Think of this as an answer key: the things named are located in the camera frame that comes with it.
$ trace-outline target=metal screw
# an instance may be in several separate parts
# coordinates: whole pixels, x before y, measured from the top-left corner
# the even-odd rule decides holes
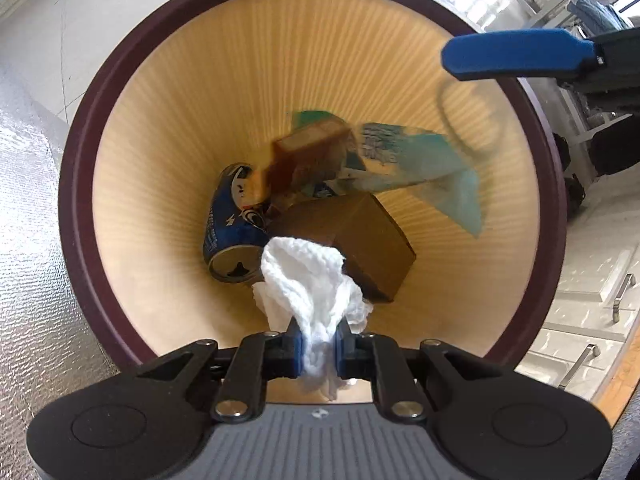
[[[414,400],[401,400],[391,407],[391,411],[401,418],[414,418],[422,415],[424,408],[420,402],[415,402]]]
[[[248,406],[242,400],[222,400],[216,405],[216,413],[220,416],[241,416],[248,409]]]

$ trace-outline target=dark maroon rim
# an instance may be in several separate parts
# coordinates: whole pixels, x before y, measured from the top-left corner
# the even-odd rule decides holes
[[[127,81],[156,46],[195,16],[226,1],[170,0],[142,21],[98,70],[69,131],[58,202],[66,268],[89,325],[121,368],[145,362],[156,354],[118,304],[98,252],[92,188],[102,131]],[[445,2],[391,1],[427,16],[454,36],[476,31]],[[487,354],[494,362],[513,367],[533,343],[556,291],[564,255],[566,202],[559,157],[548,124],[541,120],[537,99],[524,81],[502,79],[499,84],[527,136],[540,193],[540,236],[529,284],[519,308]]]

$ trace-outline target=white logo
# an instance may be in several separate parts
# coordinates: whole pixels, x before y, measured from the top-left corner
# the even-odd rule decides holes
[[[321,419],[327,418],[329,416],[329,412],[324,408],[316,408],[311,412],[313,418]]]

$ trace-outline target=can lid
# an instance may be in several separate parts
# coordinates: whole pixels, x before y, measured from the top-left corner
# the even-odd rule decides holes
[[[209,272],[221,282],[247,282],[260,273],[261,256],[260,246],[234,245],[214,254],[209,261]]]

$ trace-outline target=wood grain pattern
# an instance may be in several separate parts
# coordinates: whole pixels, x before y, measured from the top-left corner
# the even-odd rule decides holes
[[[632,338],[623,349],[622,359],[609,384],[595,402],[612,427],[622,415],[640,381],[640,331],[637,328]]]
[[[539,201],[526,137],[494,81],[440,66],[449,34],[388,0],[232,0],[165,40],[120,95],[94,173],[95,231],[124,312],[158,354],[199,338],[237,345],[266,328],[244,285],[207,273],[200,248],[220,171],[290,129],[296,110],[446,134],[481,180],[476,239],[407,190],[379,195],[417,253],[369,329],[476,354],[522,298]]]

